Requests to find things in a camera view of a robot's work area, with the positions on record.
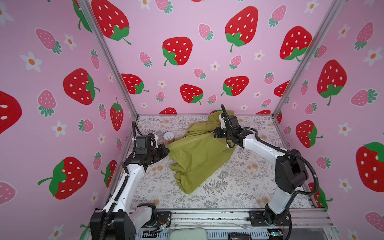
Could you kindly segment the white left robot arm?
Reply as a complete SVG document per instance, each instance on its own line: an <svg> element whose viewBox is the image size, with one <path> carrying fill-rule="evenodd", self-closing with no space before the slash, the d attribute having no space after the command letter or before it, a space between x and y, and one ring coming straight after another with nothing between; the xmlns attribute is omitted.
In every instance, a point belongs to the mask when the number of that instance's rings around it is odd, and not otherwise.
<svg viewBox="0 0 384 240"><path fill-rule="evenodd" d="M93 240L134 240L145 225L159 224L155 204L139 204L131 213L130 207L148 166L164 159L170 150L157 143L158 136L150 133L134 138L132 153L122 162L124 174L116 191L102 210L96 210L90 219Z"/></svg>

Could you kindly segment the green zip jacket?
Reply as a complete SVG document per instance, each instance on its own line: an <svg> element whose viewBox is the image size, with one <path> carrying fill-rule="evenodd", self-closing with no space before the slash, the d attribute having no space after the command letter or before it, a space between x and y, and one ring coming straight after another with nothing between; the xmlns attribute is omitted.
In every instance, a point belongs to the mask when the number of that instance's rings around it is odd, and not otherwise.
<svg viewBox="0 0 384 240"><path fill-rule="evenodd" d="M225 139L215 138L221 127L222 111L210 114L205 122L189 126L185 136L167 146L168 157L175 161L171 170L181 190L190 194L204 183L232 156L235 148L228 148Z"/></svg>

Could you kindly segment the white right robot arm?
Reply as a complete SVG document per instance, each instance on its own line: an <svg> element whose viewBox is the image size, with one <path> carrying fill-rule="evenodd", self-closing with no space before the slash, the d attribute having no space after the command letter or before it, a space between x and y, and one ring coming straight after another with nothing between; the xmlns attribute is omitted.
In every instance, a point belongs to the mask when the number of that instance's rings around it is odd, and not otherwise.
<svg viewBox="0 0 384 240"><path fill-rule="evenodd" d="M275 226L283 219L290 219L289 208L297 195L314 196L319 190L319 178L311 166L297 150L285 150L274 146L258 136L253 128L242 128L236 116L223 112L219 116L220 127L215 130L215 138L225 139L230 148L238 145L250 150L275 165L277 188L261 221Z"/></svg>

